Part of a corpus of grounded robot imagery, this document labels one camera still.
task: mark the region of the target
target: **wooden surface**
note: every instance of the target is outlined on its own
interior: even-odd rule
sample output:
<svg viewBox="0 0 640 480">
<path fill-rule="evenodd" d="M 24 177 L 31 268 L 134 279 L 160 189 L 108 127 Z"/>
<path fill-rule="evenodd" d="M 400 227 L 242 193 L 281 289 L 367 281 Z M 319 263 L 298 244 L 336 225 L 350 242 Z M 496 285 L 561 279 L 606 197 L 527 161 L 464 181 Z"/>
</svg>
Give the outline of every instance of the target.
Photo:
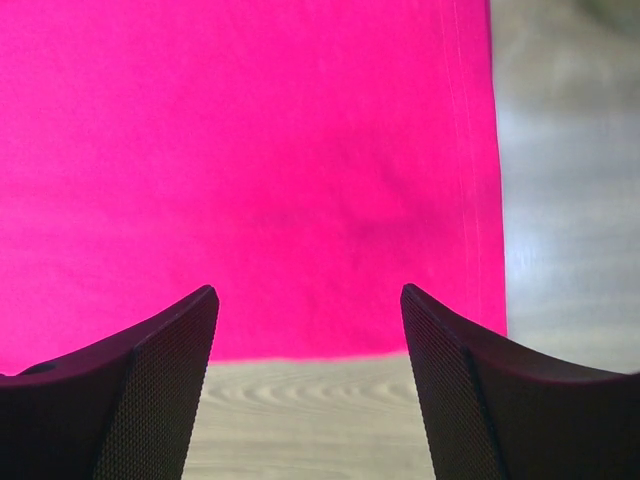
<svg viewBox="0 0 640 480">
<path fill-rule="evenodd" d="M 576 5 L 493 1 L 510 335 L 638 370 L 640 44 Z M 184 478 L 434 478 L 408 359 L 212 366 Z"/>
</svg>

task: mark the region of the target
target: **gray wooden floor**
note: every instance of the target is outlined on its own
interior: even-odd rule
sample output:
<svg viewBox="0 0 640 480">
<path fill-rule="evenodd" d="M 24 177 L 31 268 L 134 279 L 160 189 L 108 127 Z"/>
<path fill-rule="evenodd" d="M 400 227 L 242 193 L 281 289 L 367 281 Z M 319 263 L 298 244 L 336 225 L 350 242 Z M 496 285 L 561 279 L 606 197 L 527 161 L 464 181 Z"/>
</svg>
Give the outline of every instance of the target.
<svg viewBox="0 0 640 480">
<path fill-rule="evenodd" d="M 571 0 L 493 33 L 510 335 L 640 369 L 640 43 Z M 407 358 L 211 367 L 185 478 L 433 478 Z"/>
</svg>

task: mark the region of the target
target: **pink cloth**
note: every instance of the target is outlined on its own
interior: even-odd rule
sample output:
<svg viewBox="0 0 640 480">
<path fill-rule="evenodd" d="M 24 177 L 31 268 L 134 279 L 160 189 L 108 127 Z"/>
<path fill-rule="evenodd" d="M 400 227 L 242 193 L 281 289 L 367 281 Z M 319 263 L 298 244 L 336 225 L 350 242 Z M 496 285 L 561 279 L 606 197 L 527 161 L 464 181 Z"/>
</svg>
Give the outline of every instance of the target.
<svg viewBox="0 0 640 480">
<path fill-rule="evenodd" d="M 504 333 L 486 0 L 0 1 L 0 370 L 203 283 L 213 359 Z"/>
</svg>

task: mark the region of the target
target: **dark object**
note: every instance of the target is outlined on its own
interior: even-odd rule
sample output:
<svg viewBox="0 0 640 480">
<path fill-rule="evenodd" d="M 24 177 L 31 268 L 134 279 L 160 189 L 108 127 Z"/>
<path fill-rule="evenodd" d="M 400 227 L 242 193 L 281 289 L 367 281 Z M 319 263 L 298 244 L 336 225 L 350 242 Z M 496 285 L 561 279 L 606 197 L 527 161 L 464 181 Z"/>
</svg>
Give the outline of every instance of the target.
<svg viewBox="0 0 640 480">
<path fill-rule="evenodd" d="M 402 314 L 438 479 L 640 479 L 640 374 L 530 350 L 415 285 Z"/>
<path fill-rule="evenodd" d="M 0 479 L 182 476 L 218 313 L 202 287 L 76 352 L 0 378 Z"/>
</svg>

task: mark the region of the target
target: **bright pink fabric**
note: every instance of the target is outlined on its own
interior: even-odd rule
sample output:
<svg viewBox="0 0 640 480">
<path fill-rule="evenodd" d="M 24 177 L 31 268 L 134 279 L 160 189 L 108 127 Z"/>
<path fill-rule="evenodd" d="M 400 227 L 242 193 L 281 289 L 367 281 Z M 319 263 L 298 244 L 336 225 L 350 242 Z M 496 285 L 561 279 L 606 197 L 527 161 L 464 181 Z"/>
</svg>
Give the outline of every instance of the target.
<svg viewBox="0 0 640 480">
<path fill-rule="evenodd" d="M 0 1 L 0 370 L 203 283 L 213 358 L 505 332 L 486 0 Z"/>
</svg>

